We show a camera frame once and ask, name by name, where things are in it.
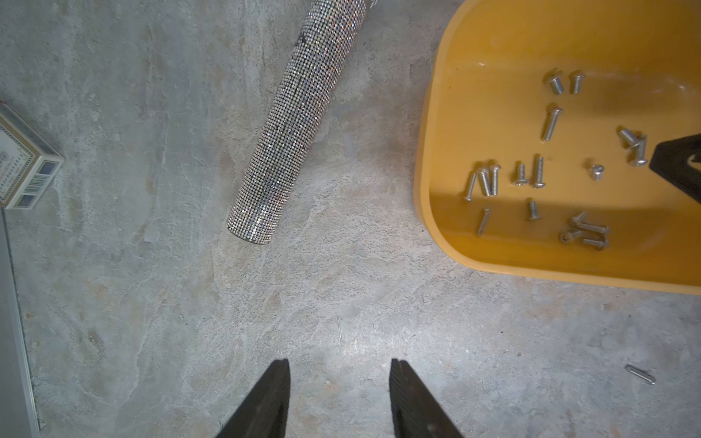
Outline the yellow plastic storage box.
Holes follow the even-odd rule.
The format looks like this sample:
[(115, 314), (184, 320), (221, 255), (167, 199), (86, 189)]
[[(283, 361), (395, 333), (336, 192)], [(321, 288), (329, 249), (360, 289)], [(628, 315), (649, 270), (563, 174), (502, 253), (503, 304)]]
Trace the yellow plastic storage box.
[[(564, 93), (547, 78), (562, 73)], [(570, 76), (582, 71), (581, 92)], [(553, 106), (563, 109), (549, 142)], [(661, 143), (700, 131), (697, 1), (467, 1), (439, 44), (414, 174), (414, 207), (434, 242), (487, 272), (697, 294), (700, 205), (648, 167), (631, 166), (621, 128)], [(545, 186), (532, 186), (537, 155)], [(514, 186), (516, 167), (529, 184)], [(498, 195), (471, 173), (499, 164)], [(589, 169), (602, 164), (604, 176)], [(562, 244), (561, 231), (584, 223)], [(605, 237), (608, 248), (584, 246)]]

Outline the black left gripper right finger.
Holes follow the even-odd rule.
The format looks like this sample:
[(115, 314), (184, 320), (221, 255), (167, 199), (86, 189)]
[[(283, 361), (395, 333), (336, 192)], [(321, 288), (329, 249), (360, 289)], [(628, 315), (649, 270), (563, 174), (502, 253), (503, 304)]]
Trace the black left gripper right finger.
[(408, 361), (392, 359), (389, 388), (396, 437), (464, 437)]

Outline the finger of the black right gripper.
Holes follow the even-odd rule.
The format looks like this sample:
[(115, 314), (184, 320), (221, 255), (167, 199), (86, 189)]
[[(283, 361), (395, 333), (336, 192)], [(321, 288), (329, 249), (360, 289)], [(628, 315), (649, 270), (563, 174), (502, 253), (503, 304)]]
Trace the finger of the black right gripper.
[(699, 203), (700, 170), (693, 166), (695, 158), (700, 158), (699, 134), (659, 143), (649, 168)]

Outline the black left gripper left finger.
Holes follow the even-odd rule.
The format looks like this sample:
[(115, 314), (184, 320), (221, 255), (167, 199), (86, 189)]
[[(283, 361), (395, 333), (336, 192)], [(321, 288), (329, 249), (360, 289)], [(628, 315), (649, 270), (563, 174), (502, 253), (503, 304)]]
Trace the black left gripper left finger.
[(290, 407), (290, 363), (275, 360), (232, 414), (217, 438), (283, 438)]

